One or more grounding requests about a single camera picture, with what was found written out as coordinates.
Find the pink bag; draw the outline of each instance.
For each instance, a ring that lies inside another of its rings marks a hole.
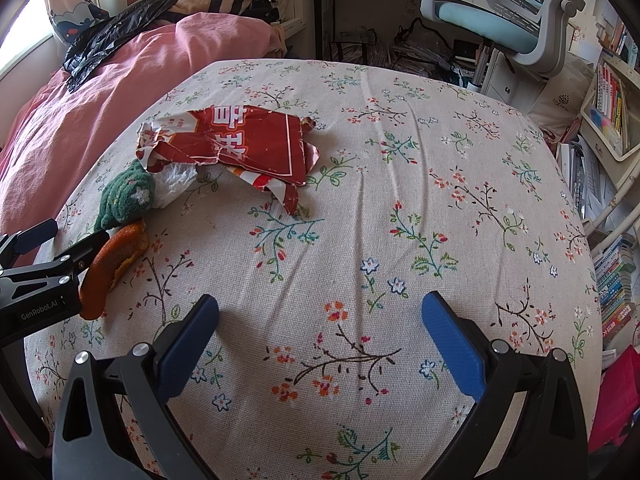
[[[633,412],[640,406],[640,355],[629,345],[611,368],[606,371],[600,385],[596,416],[589,437],[589,453],[608,441],[619,446],[626,433]]]

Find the window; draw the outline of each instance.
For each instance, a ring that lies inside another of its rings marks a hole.
[[[51,25],[44,0],[29,0],[0,45],[0,72],[49,34]]]

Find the blue chair seat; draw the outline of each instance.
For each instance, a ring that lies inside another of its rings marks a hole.
[[[538,38],[496,14],[453,2],[436,2],[436,15],[478,36],[495,41],[520,54],[528,54],[538,44]]]

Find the white tissue paper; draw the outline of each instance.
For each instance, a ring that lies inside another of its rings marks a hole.
[[[151,207],[168,206],[196,180],[198,172],[194,164],[172,162],[159,173],[151,173],[156,181],[156,193]]]

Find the torn plastic wrapper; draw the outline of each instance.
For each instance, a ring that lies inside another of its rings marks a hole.
[[[302,140],[310,118],[245,105],[214,106],[143,123],[136,156],[150,173],[167,164],[217,164],[260,190],[270,190],[290,215],[296,186],[318,161],[318,149]]]

